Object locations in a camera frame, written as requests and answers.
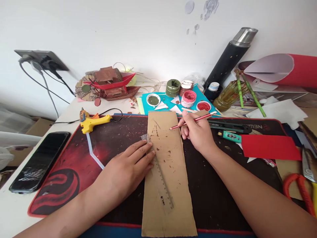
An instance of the yellow glue gun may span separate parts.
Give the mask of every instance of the yellow glue gun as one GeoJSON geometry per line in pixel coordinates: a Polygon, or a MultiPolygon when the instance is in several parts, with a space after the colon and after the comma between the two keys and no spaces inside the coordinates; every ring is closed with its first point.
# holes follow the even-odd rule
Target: yellow glue gun
{"type": "Polygon", "coordinates": [[[83,108],[80,111],[80,126],[83,127],[82,132],[84,134],[92,132],[95,125],[110,122],[111,119],[112,116],[110,115],[99,118],[99,115],[96,114],[93,117],[89,117],[89,113],[86,112],[83,108]]]}

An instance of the black and red mouse pad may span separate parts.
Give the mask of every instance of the black and red mouse pad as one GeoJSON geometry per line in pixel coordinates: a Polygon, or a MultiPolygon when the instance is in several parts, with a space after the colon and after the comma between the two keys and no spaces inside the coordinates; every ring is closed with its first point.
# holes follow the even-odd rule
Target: black and red mouse pad
{"type": "MultiPolygon", "coordinates": [[[[282,125],[276,120],[217,118],[217,121],[247,124],[264,135],[285,135],[282,125]]],[[[147,124],[147,116],[124,116],[119,122],[95,126],[90,133],[94,154],[106,165],[114,156],[139,141],[140,136],[147,133],[147,124]]],[[[270,167],[261,159],[247,163],[247,158],[237,144],[218,137],[218,130],[212,131],[221,150],[264,182],[283,192],[276,168],[270,167]]],[[[184,141],[184,154],[198,231],[237,234],[252,232],[226,186],[189,140],[184,141]]],[[[101,168],[89,154],[86,135],[79,127],[31,203],[29,215],[43,217],[56,211],[89,187],[100,172],[101,168]]],[[[141,227],[143,198],[144,181],[121,205],[103,217],[100,223],[141,227]]]]}

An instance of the black phone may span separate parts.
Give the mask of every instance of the black phone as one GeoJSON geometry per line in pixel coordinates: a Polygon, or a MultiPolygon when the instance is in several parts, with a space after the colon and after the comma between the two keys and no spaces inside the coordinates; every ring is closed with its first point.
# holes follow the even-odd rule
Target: black phone
{"type": "Polygon", "coordinates": [[[61,154],[69,136],[69,132],[49,133],[13,181],[9,190],[14,193],[32,193],[38,190],[61,154]]]}

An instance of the forearm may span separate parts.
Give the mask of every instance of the forearm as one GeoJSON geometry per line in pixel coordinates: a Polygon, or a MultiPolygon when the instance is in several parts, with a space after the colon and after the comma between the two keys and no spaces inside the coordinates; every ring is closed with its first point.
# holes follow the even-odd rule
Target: forearm
{"type": "Polygon", "coordinates": [[[99,197],[92,185],[16,237],[78,237],[115,207],[113,200],[99,197]]]}
{"type": "Polygon", "coordinates": [[[219,148],[203,154],[259,237],[315,237],[317,220],[219,148]]]}

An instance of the ruler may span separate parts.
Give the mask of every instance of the ruler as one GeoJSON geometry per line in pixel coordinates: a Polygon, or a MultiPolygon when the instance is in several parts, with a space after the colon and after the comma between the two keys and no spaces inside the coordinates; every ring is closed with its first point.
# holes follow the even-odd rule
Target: ruler
{"type": "MultiPolygon", "coordinates": [[[[151,142],[151,139],[148,138],[148,134],[141,136],[141,139],[147,140],[148,143],[151,142]]],[[[170,196],[168,192],[168,189],[162,174],[162,170],[159,165],[159,160],[156,155],[153,158],[153,165],[154,166],[151,169],[151,171],[154,177],[155,185],[158,189],[158,195],[161,200],[161,204],[163,205],[164,211],[167,214],[169,214],[173,210],[174,205],[173,205],[172,197],[170,196]]]]}

